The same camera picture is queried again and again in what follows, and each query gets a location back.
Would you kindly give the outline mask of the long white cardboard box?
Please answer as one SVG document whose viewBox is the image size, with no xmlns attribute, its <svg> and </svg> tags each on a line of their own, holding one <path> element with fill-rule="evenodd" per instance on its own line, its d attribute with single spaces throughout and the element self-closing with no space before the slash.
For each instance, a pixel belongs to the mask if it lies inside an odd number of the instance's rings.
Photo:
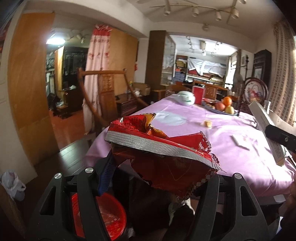
<svg viewBox="0 0 296 241">
<path fill-rule="evenodd" d="M 286 159 L 286 150 L 285 147 L 281 144 L 277 143 L 276 141 L 270 139 L 272 134 L 275 133 L 275 125 L 269 115 L 267 114 L 266 110 L 262 107 L 262 105 L 256 101 L 253 101 L 249 105 L 249 109 L 255 120 L 259 126 L 259 128 L 264 133 L 264 136 L 267 140 L 267 143 L 270 147 L 274 160 L 278 166 L 283 166 L 285 159 Z"/>
</svg>

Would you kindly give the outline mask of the white floral napkin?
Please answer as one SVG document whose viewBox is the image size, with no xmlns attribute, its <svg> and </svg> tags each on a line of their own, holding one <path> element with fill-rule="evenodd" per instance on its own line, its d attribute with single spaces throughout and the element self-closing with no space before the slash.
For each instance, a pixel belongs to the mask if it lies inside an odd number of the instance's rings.
<svg viewBox="0 0 296 241">
<path fill-rule="evenodd" d="M 251 140 L 250 140 L 250 138 L 248 138 L 246 136 L 241 136 L 241 135 L 238 135 L 238 134 L 232 135 L 231 138 L 233 139 L 234 143 L 238 147 L 241 147 L 243 149 L 250 150 L 250 147 L 251 147 Z"/>
</svg>

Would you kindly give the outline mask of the red snack bag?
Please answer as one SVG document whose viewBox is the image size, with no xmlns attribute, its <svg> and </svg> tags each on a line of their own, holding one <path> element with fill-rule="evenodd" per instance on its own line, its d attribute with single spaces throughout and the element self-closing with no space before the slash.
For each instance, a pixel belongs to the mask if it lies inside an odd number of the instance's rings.
<svg viewBox="0 0 296 241">
<path fill-rule="evenodd" d="M 133 173 L 155 189 L 186 200 L 221 168 L 203 134 L 169 137 L 152 126 L 155 113 L 119 118 L 110 123 L 105 141 L 111 143 L 118 166 L 128 162 Z"/>
</svg>

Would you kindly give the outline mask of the silver metal bottle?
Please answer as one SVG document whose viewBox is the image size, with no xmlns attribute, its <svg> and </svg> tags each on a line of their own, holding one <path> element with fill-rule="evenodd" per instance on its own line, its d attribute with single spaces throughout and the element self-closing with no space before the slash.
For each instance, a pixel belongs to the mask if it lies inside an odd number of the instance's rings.
<svg viewBox="0 0 296 241">
<path fill-rule="evenodd" d="M 264 100 L 263 108 L 265 109 L 267 114 L 269 114 L 270 112 L 270 105 L 271 105 L 271 102 L 269 100 Z"/>
</svg>

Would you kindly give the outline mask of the red plastic mesh basket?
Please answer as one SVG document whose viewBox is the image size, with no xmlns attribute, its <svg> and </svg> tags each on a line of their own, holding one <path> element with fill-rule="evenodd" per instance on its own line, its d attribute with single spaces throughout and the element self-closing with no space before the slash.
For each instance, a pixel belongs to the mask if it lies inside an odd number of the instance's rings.
<svg viewBox="0 0 296 241">
<path fill-rule="evenodd" d="M 118 240 L 126 228 L 126 212 L 121 203 L 112 195 L 104 193 L 96 196 L 104 225 L 111 240 Z M 78 194 L 71 196 L 72 213 L 74 218 L 75 232 L 78 237 L 85 238 L 78 205 Z"/>
</svg>

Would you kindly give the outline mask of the purple tablecloth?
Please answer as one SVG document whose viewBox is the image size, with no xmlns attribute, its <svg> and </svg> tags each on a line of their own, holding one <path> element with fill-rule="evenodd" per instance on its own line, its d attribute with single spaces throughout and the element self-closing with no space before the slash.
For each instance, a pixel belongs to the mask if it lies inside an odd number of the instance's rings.
<svg viewBox="0 0 296 241">
<path fill-rule="evenodd" d="M 218 158 L 218 174 L 232 176 L 240 173 L 257 197 L 288 194 L 295 176 L 295 167 L 285 161 L 278 166 L 262 131 L 254 127 L 254 117 L 212 113 L 197 105 L 184 106 L 172 96 L 142 109 L 140 113 L 155 113 L 152 126 L 169 137 L 203 132 L 211 144 L 211 152 Z M 207 128 L 204 121 L 211 121 Z M 251 140 L 250 150 L 238 147 L 232 135 L 246 136 Z M 128 162 L 120 168 L 140 178 Z"/>
</svg>

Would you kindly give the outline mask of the round embroidered screen ornament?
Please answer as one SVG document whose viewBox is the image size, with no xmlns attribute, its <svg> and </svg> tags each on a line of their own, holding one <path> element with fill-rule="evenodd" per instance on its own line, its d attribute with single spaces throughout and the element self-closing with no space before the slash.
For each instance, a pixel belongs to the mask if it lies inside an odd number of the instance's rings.
<svg viewBox="0 0 296 241">
<path fill-rule="evenodd" d="M 268 97 L 268 88 L 266 84 L 255 77 L 249 77 L 243 82 L 241 95 L 239 97 L 238 113 L 252 114 L 249 105 L 256 101 L 261 106 L 264 106 L 264 102 Z"/>
</svg>

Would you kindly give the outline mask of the bin with white bag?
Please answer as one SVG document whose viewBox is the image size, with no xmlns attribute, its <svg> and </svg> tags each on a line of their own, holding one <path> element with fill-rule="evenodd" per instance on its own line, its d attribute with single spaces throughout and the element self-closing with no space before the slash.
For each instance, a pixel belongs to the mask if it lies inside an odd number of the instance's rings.
<svg viewBox="0 0 296 241">
<path fill-rule="evenodd" d="M 23 201 L 25 198 L 25 184 L 14 171 L 5 171 L 1 175 L 1 185 L 12 200 Z"/>
</svg>

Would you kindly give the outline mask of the orange fruit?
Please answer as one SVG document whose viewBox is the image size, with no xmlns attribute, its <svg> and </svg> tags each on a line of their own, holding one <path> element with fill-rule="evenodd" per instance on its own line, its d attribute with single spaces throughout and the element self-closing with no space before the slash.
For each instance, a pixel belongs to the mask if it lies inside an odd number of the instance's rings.
<svg viewBox="0 0 296 241">
<path fill-rule="evenodd" d="M 232 105 L 232 98 L 229 96 L 224 97 L 224 99 L 222 100 L 222 103 L 228 107 Z"/>
</svg>

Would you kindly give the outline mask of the red apple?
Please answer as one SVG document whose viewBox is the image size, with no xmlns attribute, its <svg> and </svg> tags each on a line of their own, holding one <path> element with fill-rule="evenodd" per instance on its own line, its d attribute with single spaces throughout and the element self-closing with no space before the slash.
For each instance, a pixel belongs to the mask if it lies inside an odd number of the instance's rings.
<svg viewBox="0 0 296 241">
<path fill-rule="evenodd" d="M 225 110 L 225 108 L 226 108 L 226 106 L 222 102 L 215 103 L 216 110 L 223 112 Z"/>
</svg>

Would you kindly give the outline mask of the small yellow pastry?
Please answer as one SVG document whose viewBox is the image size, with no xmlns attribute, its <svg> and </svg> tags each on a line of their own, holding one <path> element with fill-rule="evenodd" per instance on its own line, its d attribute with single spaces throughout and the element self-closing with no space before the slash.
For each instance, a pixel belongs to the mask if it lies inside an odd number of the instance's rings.
<svg viewBox="0 0 296 241">
<path fill-rule="evenodd" d="M 204 121 L 204 125 L 207 127 L 207 128 L 211 128 L 212 127 L 212 122 L 210 120 L 205 120 Z"/>
</svg>

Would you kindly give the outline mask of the blue fruit plate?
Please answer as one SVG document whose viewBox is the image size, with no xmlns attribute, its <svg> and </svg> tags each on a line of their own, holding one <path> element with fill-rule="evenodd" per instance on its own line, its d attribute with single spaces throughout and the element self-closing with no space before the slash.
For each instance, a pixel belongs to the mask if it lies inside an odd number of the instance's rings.
<svg viewBox="0 0 296 241">
<path fill-rule="evenodd" d="M 202 101 L 202 106 L 212 112 L 212 113 L 216 113 L 216 114 L 225 114 L 225 115 L 231 115 L 231 116 L 238 116 L 238 111 L 237 110 L 234 110 L 234 113 L 231 114 L 231 113 L 226 113 L 225 111 L 220 111 L 220 110 L 217 110 L 215 109 L 215 106 L 212 105 L 211 103 L 208 103 L 208 102 L 205 102 L 205 101 Z"/>
</svg>

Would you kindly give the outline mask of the red white box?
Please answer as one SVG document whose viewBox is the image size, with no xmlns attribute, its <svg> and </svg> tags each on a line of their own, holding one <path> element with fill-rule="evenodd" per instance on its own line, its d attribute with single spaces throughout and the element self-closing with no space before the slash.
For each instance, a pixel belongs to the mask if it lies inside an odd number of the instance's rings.
<svg viewBox="0 0 296 241">
<path fill-rule="evenodd" d="M 204 94 L 205 94 L 205 88 L 199 87 L 199 86 L 193 86 L 192 93 L 195 97 L 195 104 L 202 105 L 202 100 L 203 100 Z"/>
</svg>

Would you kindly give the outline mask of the pink floral curtain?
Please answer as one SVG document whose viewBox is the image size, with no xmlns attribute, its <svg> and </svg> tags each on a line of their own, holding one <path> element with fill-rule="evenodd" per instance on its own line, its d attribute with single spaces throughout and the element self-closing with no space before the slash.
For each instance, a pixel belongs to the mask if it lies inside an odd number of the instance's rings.
<svg viewBox="0 0 296 241">
<path fill-rule="evenodd" d="M 88 48 L 85 68 L 86 71 L 101 71 L 108 69 L 111 30 L 112 28 L 108 25 L 95 26 Z M 98 76 L 85 76 L 84 88 L 89 97 L 91 105 L 98 114 L 101 114 L 98 93 Z M 93 132 L 95 128 L 94 116 L 85 100 L 83 101 L 82 107 L 85 132 Z"/>
</svg>

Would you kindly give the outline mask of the dark wooden display cabinet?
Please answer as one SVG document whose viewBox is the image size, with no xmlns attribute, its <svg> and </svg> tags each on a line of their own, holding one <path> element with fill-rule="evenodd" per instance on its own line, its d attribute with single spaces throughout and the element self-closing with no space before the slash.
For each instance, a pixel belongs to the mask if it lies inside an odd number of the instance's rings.
<svg viewBox="0 0 296 241">
<path fill-rule="evenodd" d="M 176 44 L 166 31 L 150 31 L 145 83 L 162 90 L 173 81 Z"/>
</svg>

